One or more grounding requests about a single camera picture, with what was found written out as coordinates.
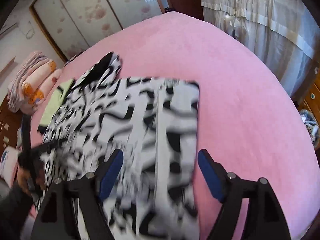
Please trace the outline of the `person left hand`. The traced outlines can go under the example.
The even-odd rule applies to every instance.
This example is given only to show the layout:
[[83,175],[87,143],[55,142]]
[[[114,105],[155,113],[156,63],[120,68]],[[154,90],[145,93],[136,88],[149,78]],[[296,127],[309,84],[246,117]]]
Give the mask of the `person left hand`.
[[[29,190],[29,186],[28,186],[27,181],[30,177],[31,177],[31,175],[28,170],[25,170],[24,168],[22,168],[20,166],[18,167],[17,183],[18,183],[19,187],[23,190],[23,192],[29,196],[31,196],[31,192]],[[41,190],[46,190],[43,168],[39,169],[39,175],[37,176],[36,184],[40,186]]]

